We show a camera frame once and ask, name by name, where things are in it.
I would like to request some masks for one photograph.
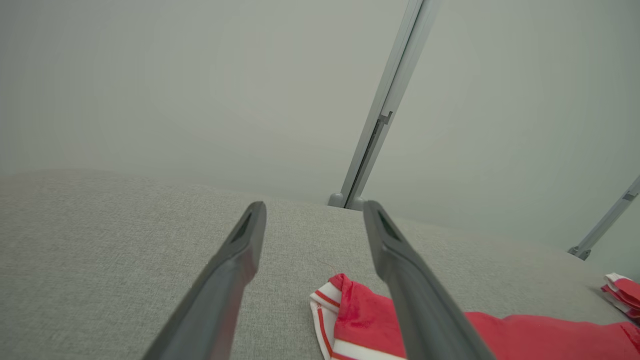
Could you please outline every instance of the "metal pole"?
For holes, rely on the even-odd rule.
[[[582,260],[586,260],[591,254],[591,248],[596,245],[598,240],[609,230],[609,228],[616,222],[616,220],[625,212],[625,210],[631,205],[631,202],[640,193],[640,176],[634,181],[629,189],[616,201],[615,204],[609,209],[607,214],[600,219],[597,225],[587,234],[587,236],[580,241],[577,246],[569,249],[569,254],[577,256]]]

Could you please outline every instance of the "textured upholstery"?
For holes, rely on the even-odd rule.
[[[259,199],[264,248],[232,358],[320,359],[312,291],[344,272],[388,296],[361,213],[92,170],[0,181],[0,357],[139,359]],[[602,274],[564,252],[394,220],[463,310],[625,320]]]

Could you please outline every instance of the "white stripe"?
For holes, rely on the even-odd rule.
[[[610,293],[604,293],[603,295],[605,299],[607,299],[611,304],[613,304],[613,306],[617,307],[618,310],[622,311],[623,313],[626,314],[631,310],[630,307],[628,307],[625,303],[620,302]]]
[[[322,305],[324,308],[333,311],[334,313],[338,313],[338,311],[340,310],[337,306],[333,305],[333,304],[329,304],[325,299],[319,297],[316,293],[311,294],[311,298],[317,302],[318,304]]]
[[[614,272],[605,275],[604,279],[607,281],[607,285],[609,285],[610,289],[615,291],[616,293],[619,291],[618,287],[614,284],[616,281],[620,279],[630,280],[628,277],[616,274]]]
[[[329,299],[332,299],[338,304],[340,304],[340,301],[342,301],[342,291],[340,291],[340,289],[336,288],[330,282],[322,285],[322,287],[318,290],[320,290],[321,293],[325,294]]]
[[[342,300],[342,291],[340,291],[338,288],[336,288],[330,282],[322,285],[322,287],[319,288],[318,291],[320,291],[322,294],[324,294],[329,299],[337,302],[338,304],[340,304],[340,301]],[[318,296],[315,292],[311,293],[311,295],[309,295],[309,296],[311,296],[311,298],[314,299],[314,301],[320,303],[320,305],[322,305],[325,308],[333,311],[334,313],[338,313],[338,311],[340,310],[337,306],[335,306],[333,304],[330,304],[325,299],[323,299],[320,296]]]
[[[336,339],[333,343],[333,352],[356,360],[404,360],[403,357],[397,357],[340,339]]]
[[[322,308],[322,306],[317,302],[311,300],[311,314],[314,317],[314,328],[316,328],[316,337],[318,338],[320,351],[322,352],[322,356],[324,360],[330,360],[331,357],[329,356],[329,350],[326,348],[326,345],[324,344],[324,339],[322,337],[322,329],[320,329],[320,318],[318,317],[318,312],[317,312],[319,308]]]

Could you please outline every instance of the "red and white cloth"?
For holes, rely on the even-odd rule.
[[[616,273],[608,274],[604,279],[607,283],[601,289],[605,299],[633,321],[640,323],[640,284]]]
[[[344,274],[311,294],[311,311],[325,360],[406,357],[391,299]],[[629,322],[596,325],[532,315],[466,316],[498,360],[640,359],[640,329]]]

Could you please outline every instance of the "gray couch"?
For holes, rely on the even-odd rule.
[[[0,357],[139,359],[255,200],[267,228],[232,358],[321,359],[311,292],[344,272],[388,296],[361,213],[92,170],[0,181]],[[394,221],[464,311],[626,320],[563,251]]]

